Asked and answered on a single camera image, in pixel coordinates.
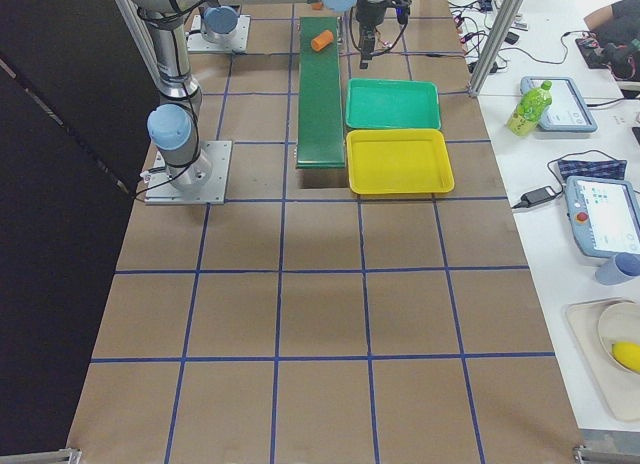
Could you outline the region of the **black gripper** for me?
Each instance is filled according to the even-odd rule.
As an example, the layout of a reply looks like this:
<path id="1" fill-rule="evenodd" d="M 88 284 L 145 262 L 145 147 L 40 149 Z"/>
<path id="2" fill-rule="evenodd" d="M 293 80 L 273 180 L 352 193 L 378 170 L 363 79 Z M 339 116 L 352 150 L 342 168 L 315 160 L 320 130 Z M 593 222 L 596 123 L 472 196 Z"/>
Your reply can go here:
<path id="1" fill-rule="evenodd" d="M 359 23 L 360 69 L 367 69 L 373 59 L 375 27 L 384 20 L 390 0 L 357 0 L 356 20 Z"/>

